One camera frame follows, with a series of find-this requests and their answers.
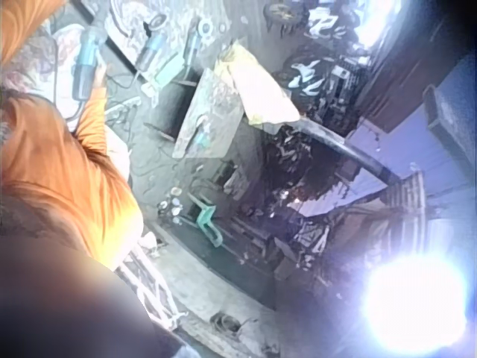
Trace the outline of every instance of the metal beam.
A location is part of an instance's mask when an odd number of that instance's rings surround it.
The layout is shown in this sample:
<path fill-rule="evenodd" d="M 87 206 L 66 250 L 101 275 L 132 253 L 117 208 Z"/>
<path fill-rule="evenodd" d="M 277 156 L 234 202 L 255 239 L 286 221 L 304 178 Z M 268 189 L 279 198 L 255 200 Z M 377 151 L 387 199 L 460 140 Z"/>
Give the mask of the metal beam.
<path fill-rule="evenodd" d="M 383 166 L 378 160 L 366 154 L 361 149 L 346 143 L 345 138 L 337 135 L 335 132 L 330 131 L 323 125 L 319 125 L 307 118 L 302 118 L 298 122 L 288 123 L 293 128 L 308 134 L 311 138 L 316 139 L 318 142 L 322 142 L 324 145 L 328 145 L 345 157 L 349 157 L 354 160 L 369 173 L 380 179 L 383 183 L 391 185 L 397 183 L 401 179 L 394 174 L 389 168 Z"/>

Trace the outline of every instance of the green plastic stool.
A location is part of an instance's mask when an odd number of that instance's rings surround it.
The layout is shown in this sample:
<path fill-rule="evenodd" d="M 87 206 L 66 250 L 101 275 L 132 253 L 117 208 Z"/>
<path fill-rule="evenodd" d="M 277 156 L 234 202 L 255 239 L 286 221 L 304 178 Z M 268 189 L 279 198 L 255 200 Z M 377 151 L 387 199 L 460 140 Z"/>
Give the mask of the green plastic stool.
<path fill-rule="evenodd" d="M 215 205 L 203 203 L 191 193 L 189 193 L 189 197 L 201 210 L 195 221 L 197 222 L 198 227 L 216 248 L 220 247 L 224 238 L 222 237 L 222 233 L 212 223 L 212 217 L 217 207 Z"/>

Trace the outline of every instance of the welding light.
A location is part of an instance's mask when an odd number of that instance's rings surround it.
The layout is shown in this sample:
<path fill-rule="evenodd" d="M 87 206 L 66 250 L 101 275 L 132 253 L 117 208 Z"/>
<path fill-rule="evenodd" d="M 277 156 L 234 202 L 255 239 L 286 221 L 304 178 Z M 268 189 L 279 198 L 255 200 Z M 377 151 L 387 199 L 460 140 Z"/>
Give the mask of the welding light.
<path fill-rule="evenodd" d="M 435 257 L 408 257 L 371 275 L 364 313 L 388 350 L 428 354 L 461 338 L 465 306 L 466 287 L 458 270 Z"/>

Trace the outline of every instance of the power tool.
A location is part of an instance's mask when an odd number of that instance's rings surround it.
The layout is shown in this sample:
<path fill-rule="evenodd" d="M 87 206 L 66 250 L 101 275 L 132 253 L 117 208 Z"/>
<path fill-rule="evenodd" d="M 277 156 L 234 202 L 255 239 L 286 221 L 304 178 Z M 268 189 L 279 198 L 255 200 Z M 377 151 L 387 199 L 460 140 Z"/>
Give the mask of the power tool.
<path fill-rule="evenodd" d="M 166 21 L 167 16 L 163 13 L 158 13 L 149 24 L 147 24 L 146 31 L 148 32 L 149 38 L 136 61 L 136 69 L 139 72 L 147 72 L 149 70 L 154 58 L 156 58 L 159 50 L 164 45 L 166 37 L 165 34 L 161 32 L 161 28 Z"/>
<path fill-rule="evenodd" d="M 107 40 L 105 22 L 110 7 L 110 0 L 101 1 L 92 24 L 81 34 L 81 49 L 73 77 L 73 99 L 76 101 L 86 102 L 91 97 L 98 65 L 96 56 Z"/>
<path fill-rule="evenodd" d="M 186 61 L 186 71 L 184 79 L 189 78 L 189 74 L 194 66 L 195 58 L 200 50 L 202 39 L 212 34 L 214 25 L 208 19 L 200 19 L 197 26 L 191 28 L 187 39 L 186 50 L 184 51 L 184 60 Z"/>

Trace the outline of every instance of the blue wall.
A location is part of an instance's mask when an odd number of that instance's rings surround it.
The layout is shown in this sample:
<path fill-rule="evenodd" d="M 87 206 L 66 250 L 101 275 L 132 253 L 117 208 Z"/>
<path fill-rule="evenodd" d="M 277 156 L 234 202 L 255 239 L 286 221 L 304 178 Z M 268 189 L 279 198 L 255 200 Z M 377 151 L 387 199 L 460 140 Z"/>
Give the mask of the blue wall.
<path fill-rule="evenodd" d="M 451 104 L 456 115 L 467 118 L 469 129 L 475 138 L 476 129 L 476 55 L 466 56 L 438 87 L 439 92 Z M 465 185 L 468 179 L 438 139 L 427 129 L 424 107 L 420 106 L 398 128 L 384 134 L 365 122 L 349 138 L 349 142 L 366 151 L 401 178 L 408 177 L 413 169 L 424 172 L 426 193 L 438 195 L 429 199 L 430 204 L 449 204 L 450 215 L 473 216 L 475 214 L 475 189 L 461 189 L 448 195 L 442 191 Z M 380 143 L 376 141 L 379 132 Z M 346 198 L 340 187 L 335 188 L 319 201 L 305 203 L 301 213 L 306 216 L 326 213 L 333 207 L 350 203 L 384 188 L 379 180 L 362 170 L 351 186 Z"/>

